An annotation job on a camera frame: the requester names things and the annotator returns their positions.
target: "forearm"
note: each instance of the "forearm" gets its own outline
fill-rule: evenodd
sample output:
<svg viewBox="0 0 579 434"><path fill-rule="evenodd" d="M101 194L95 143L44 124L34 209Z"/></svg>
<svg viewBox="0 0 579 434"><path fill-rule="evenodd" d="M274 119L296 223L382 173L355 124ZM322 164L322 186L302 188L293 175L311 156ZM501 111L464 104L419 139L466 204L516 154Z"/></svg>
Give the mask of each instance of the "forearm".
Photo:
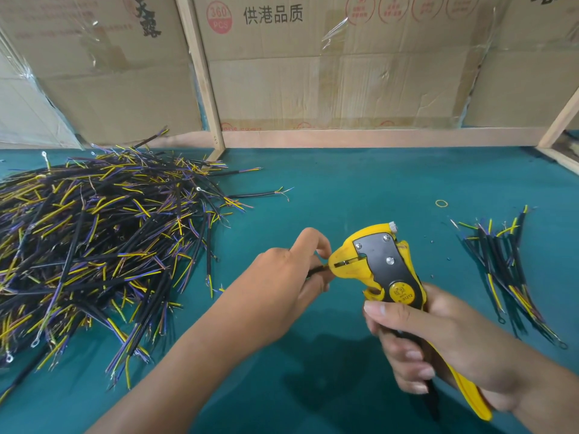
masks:
<svg viewBox="0 0 579 434"><path fill-rule="evenodd" d="M249 353L219 335L208 313L89 433L186 432L229 372Z"/></svg>
<svg viewBox="0 0 579 434"><path fill-rule="evenodd" d="M513 410L534 434L572 434L579 426L579 377L543 357L532 365L529 386Z"/></svg>

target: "teal table surface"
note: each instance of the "teal table surface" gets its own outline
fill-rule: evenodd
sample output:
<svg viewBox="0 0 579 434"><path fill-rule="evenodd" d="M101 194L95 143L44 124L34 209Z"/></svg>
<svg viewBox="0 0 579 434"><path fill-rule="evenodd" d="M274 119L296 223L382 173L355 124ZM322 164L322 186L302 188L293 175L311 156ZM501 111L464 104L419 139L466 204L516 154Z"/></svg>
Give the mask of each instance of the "teal table surface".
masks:
<svg viewBox="0 0 579 434"><path fill-rule="evenodd" d="M204 152L183 150L199 158ZM78 151L49 151L53 164ZM80 155L88 156L90 152ZM218 226L214 284L227 287L270 247L290 247L307 226L321 230L334 248L360 228L396 221L423 280L466 300L493 321L496 316L477 265L457 239L450 219L512 221L529 204L522 258L534 301L568 343L548 343L527 325L523 340L579 373L577 238L579 176L518 148L230 150L231 168L259 172L222 177L231 193L294 187L283 196L256 198L254 209ZM40 151L0 152L0 175L44 165ZM438 208L443 199L447 208ZM336 280L279 342L245 361L213 395L193 433L526 433L510 415L493 423L477 419L463 398L437 381L442 420L433 423L421 402L400 392L377 339L369 335L361 308L363 285ZM196 271L174 314L181 335L214 300ZM509 324L503 326L510 331ZM167 339L153 353L160 359ZM107 391L104 370L118 348L108 331L93 327L75 336L61 362L32 374L0 407L2 432L79 433L127 391ZM17 357L0 372L6 387L26 361ZM150 366L131 366L136 382Z"/></svg>

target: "bundle of cables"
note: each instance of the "bundle of cables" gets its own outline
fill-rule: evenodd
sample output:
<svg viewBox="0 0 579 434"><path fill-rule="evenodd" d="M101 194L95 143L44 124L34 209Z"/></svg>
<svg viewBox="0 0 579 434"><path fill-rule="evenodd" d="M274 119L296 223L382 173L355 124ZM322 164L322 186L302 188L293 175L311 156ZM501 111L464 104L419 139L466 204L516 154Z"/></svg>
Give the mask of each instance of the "bundle of cables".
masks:
<svg viewBox="0 0 579 434"><path fill-rule="evenodd" d="M525 206L523 211L516 217L511 226L503 225L499 231L493 232L493 220L489 221L488 230L480 223L472 226L463 222L451 222L456 228L466 227L474 230L473 235L467 236L460 231L461 240L465 247L481 265L485 273L485 286L489 297L493 301L493 306L497 314L498 321L504 324L506 320L503 314L507 314L513 332L519 338L519 332L525 332L525 327L520 319L518 311L531 322L551 343L558 342L562 349L568 346L561 341L559 336L546 324L545 319L539 313L535 303L531 299L527 279L523 270L520 258L520 241L523 233L525 218L529 212L529 207ZM501 303L497 294L497 286L503 292Z"/></svg>
<svg viewBox="0 0 579 434"><path fill-rule="evenodd" d="M0 368L35 351L0 402L33 370L56 365L78 330L93 325L118 338L106 372L113 384L124 372L130 388L130 360L152 360L147 348L167 333L203 252L213 297L212 227L248 207L242 198L285 195L228 196L212 177L259 168L229 171L220 161L138 147L99 148L61 166L43 152L46 168L0 183Z"/></svg>

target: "wire stripper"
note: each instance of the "wire stripper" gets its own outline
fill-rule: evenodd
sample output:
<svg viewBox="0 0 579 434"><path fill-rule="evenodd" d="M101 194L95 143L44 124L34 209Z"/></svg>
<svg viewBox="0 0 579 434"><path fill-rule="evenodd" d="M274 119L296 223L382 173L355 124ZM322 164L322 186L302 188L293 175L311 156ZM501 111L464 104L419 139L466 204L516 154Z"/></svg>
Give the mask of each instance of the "wire stripper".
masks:
<svg viewBox="0 0 579 434"><path fill-rule="evenodd" d="M394 222L363 228L344 241L329 258L328 264L316 270L330 269L336 277L354 278L367 286L364 296L368 300L405 303L424 310L426 292L416 275L406 241L398 241L398 229ZM399 332L420 345L420 338ZM492 412L479 389L471 381L448 365L459 390L477 416L485 421L492 419ZM438 419L438 394L431 381L425 403L433 418Z"/></svg>

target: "cardboard box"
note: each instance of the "cardboard box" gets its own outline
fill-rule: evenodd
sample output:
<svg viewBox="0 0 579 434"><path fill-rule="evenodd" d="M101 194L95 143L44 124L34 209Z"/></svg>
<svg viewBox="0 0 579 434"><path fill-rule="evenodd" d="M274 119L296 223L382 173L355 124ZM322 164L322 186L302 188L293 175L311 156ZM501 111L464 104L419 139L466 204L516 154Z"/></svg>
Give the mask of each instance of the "cardboard box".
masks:
<svg viewBox="0 0 579 434"><path fill-rule="evenodd" d="M456 127L505 0L194 0L224 130Z"/></svg>
<svg viewBox="0 0 579 434"><path fill-rule="evenodd" d="M0 33L0 148L6 143L80 147L58 110L27 76L29 70Z"/></svg>
<svg viewBox="0 0 579 434"><path fill-rule="evenodd" d="M202 129L174 0L0 0L0 29L89 143Z"/></svg>
<svg viewBox="0 0 579 434"><path fill-rule="evenodd" d="M578 67L579 0L512 0L464 122L547 127L579 86Z"/></svg>

